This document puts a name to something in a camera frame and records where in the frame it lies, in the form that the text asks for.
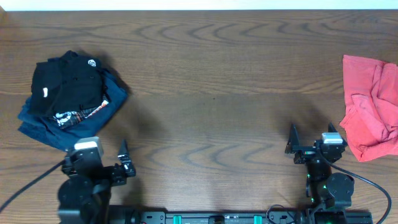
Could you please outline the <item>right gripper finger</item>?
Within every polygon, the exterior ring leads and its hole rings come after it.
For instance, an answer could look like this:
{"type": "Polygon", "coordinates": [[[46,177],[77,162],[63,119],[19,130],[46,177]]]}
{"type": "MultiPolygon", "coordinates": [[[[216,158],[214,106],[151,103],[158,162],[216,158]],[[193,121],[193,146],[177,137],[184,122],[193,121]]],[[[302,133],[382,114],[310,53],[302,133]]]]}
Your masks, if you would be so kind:
{"type": "Polygon", "coordinates": [[[289,138],[285,147],[286,154],[295,154],[300,150],[299,136],[294,124],[290,125],[289,138]]]}
{"type": "Polygon", "coordinates": [[[332,123],[328,124],[328,132],[327,132],[327,143],[328,144],[341,144],[347,146],[348,143],[346,140],[341,137],[341,134],[336,130],[332,123]]]}

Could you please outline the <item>red t-shirt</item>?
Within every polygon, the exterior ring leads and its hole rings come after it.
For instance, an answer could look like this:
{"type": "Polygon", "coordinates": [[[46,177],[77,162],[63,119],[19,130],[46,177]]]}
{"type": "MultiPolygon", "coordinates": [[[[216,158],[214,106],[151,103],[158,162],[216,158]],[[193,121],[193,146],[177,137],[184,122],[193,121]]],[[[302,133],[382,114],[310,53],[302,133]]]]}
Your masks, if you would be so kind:
{"type": "Polygon", "coordinates": [[[346,114],[340,122],[360,162],[397,155],[397,65],[343,56],[346,114]]]}

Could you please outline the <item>black t-shirt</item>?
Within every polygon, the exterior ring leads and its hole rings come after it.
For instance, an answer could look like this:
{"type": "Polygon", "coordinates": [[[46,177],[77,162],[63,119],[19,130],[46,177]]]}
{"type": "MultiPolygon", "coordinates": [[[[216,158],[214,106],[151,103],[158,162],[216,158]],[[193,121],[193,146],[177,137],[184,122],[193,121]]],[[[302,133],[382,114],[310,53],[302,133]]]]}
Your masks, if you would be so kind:
{"type": "Polygon", "coordinates": [[[50,117],[99,106],[104,92],[102,72],[99,59],[71,50],[59,58],[37,63],[29,113],[50,117]]]}

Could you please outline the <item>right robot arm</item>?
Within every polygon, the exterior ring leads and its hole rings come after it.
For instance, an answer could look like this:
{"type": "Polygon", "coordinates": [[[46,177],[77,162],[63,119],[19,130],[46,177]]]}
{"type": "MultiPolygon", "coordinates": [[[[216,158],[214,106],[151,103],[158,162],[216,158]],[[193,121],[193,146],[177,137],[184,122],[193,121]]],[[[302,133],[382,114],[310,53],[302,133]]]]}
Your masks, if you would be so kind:
{"type": "Polygon", "coordinates": [[[307,168],[306,196],[312,201],[310,207],[295,214],[294,223],[373,222],[369,212],[347,211],[352,205],[354,178],[344,172],[331,171],[331,165],[341,159],[347,145],[332,124],[311,146],[301,145],[295,125],[290,126],[285,153],[293,154],[294,163],[307,168]]]}

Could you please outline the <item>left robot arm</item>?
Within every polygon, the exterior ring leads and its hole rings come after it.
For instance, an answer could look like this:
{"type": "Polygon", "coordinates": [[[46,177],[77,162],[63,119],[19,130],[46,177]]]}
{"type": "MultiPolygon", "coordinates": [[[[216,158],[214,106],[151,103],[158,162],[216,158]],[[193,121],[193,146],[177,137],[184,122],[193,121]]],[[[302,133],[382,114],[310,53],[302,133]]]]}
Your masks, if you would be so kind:
{"type": "Polygon", "coordinates": [[[104,166],[103,148],[98,137],[83,138],[67,152],[62,172],[68,176],[58,190],[58,216],[65,224],[125,223],[141,221],[139,212],[110,205],[111,189],[127,184],[136,175],[127,142],[122,140],[119,164],[104,166]]]}

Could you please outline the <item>black printed folded shirt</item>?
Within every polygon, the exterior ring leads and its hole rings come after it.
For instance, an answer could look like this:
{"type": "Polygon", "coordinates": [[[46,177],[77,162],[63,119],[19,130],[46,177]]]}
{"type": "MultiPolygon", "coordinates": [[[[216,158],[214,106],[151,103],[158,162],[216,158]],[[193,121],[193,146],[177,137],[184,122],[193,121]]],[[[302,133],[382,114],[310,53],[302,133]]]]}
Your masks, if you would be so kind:
{"type": "Polygon", "coordinates": [[[89,108],[82,111],[67,111],[64,113],[56,113],[50,117],[50,120],[54,122],[60,129],[69,128],[74,126],[85,119],[93,116],[96,112],[106,107],[109,104],[109,100],[106,95],[103,95],[102,103],[95,108],[89,108]]]}

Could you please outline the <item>navy blue folded shirt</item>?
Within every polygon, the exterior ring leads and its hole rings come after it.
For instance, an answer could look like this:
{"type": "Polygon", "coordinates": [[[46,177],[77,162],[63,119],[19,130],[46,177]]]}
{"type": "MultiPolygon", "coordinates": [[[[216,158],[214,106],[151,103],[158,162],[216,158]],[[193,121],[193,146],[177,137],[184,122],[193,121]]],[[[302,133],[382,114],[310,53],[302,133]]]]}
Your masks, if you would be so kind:
{"type": "Polygon", "coordinates": [[[28,137],[59,150],[72,147],[79,139],[94,136],[117,112],[127,98],[127,92],[118,85],[116,77],[103,68],[104,92],[109,104],[93,116],[69,128],[60,129],[50,117],[29,113],[30,98],[22,106],[18,118],[22,121],[19,131],[28,137]]]}

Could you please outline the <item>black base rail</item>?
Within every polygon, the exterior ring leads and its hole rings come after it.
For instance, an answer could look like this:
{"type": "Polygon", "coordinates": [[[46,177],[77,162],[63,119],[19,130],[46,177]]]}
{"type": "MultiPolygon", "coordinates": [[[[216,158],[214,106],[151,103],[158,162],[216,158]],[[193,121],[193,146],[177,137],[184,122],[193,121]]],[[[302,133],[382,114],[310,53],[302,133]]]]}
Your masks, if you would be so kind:
{"type": "Polygon", "coordinates": [[[265,212],[165,212],[143,211],[112,205],[107,223],[115,224],[372,224],[369,212],[321,212],[313,218],[305,211],[272,207],[265,212]]]}

